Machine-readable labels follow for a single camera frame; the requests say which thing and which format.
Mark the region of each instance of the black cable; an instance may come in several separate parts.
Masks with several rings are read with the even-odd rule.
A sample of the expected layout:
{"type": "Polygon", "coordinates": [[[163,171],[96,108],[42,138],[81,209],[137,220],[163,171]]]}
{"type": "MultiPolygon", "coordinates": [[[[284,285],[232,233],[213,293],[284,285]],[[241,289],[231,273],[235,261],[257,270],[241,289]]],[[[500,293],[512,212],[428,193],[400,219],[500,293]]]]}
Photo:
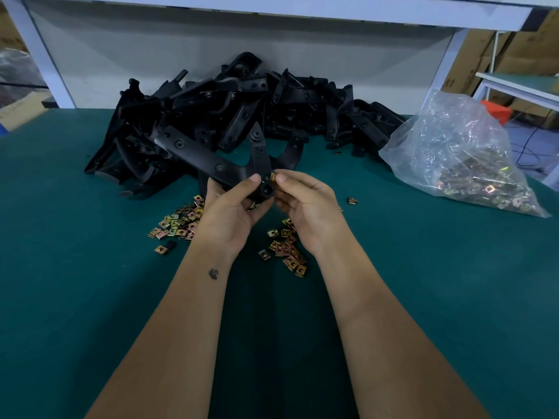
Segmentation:
{"type": "MultiPolygon", "coordinates": [[[[551,114],[551,112],[552,112],[552,110],[550,110],[549,112],[547,112],[545,119],[543,119],[543,123],[545,123],[545,121],[547,120],[547,118],[549,117],[549,115],[551,114]]],[[[528,142],[529,142],[530,139],[535,135],[535,133],[538,132],[540,129],[541,129],[541,126],[536,127],[536,129],[534,129],[534,132],[532,132],[532,133],[530,134],[530,136],[528,137],[528,139],[527,139],[526,142],[524,143],[524,146],[522,147],[521,155],[518,156],[518,159],[516,160],[516,164],[517,164],[518,166],[522,166],[522,167],[524,167],[524,168],[526,168],[526,167],[531,167],[531,166],[529,166],[529,165],[521,165],[521,164],[519,163],[519,161],[521,160],[521,157],[524,155],[524,152],[526,151],[526,146],[528,145],[528,142]]]]}
{"type": "Polygon", "coordinates": [[[0,82],[0,85],[5,85],[5,86],[17,86],[17,87],[22,87],[22,88],[49,89],[49,87],[46,86],[46,85],[12,84],[12,83],[9,83],[9,82],[0,82]]]}

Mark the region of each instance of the plastic bag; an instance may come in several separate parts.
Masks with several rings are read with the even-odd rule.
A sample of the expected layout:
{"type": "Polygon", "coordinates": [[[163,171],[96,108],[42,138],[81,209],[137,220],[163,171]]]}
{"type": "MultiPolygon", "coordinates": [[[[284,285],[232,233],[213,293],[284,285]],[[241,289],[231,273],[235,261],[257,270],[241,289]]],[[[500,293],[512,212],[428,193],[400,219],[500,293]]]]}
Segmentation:
{"type": "MultiPolygon", "coordinates": [[[[31,56],[13,48],[0,48],[0,81],[11,84],[45,85],[31,56]]],[[[32,91],[48,90],[0,85],[0,108],[24,98],[32,91]]]]}
{"type": "Polygon", "coordinates": [[[434,196],[550,216],[514,165],[507,131],[467,95],[432,93],[378,153],[398,179],[434,196]]]}

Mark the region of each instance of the right hand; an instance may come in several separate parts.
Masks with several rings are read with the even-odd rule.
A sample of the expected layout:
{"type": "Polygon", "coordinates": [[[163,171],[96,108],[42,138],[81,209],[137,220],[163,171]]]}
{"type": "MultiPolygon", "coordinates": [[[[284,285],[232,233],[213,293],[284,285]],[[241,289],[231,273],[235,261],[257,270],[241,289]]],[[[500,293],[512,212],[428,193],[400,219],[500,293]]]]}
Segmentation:
{"type": "Polygon", "coordinates": [[[276,204],[286,213],[304,247],[316,258],[327,256],[351,236],[332,188],[293,170],[277,169],[276,204]]]}

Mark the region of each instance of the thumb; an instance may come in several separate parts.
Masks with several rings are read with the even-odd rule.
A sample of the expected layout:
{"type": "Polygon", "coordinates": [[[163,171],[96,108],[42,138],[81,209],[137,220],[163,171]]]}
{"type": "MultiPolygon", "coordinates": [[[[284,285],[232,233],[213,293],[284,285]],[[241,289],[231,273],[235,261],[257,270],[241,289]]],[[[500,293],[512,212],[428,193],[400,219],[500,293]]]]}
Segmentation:
{"type": "Polygon", "coordinates": [[[232,189],[227,191],[220,199],[223,200],[228,206],[233,207],[240,204],[246,197],[254,192],[258,188],[262,178],[260,175],[255,173],[248,179],[239,182],[232,189]]]}
{"type": "Polygon", "coordinates": [[[295,197],[301,203],[311,203],[315,199],[316,194],[314,190],[284,174],[276,175],[276,184],[278,184],[282,191],[295,197]]]}

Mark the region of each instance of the floor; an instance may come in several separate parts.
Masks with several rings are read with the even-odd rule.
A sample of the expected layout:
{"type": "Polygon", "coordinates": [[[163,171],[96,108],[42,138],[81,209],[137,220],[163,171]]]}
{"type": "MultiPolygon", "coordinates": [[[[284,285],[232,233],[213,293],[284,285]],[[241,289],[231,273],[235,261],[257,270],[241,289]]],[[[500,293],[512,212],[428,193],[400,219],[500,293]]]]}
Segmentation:
{"type": "MultiPolygon", "coordinates": [[[[551,171],[559,164],[559,156],[557,155],[559,154],[559,130],[536,129],[520,122],[509,122],[505,129],[509,133],[513,159],[518,162],[517,165],[527,175],[541,181],[547,176],[546,172],[551,171]],[[535,133],[530,138],[524,154],[518,161],[522,147],[534,131],[535,133]]],[[[559,182],[556,182],[552,188],[559,191],[559,182]]]]}

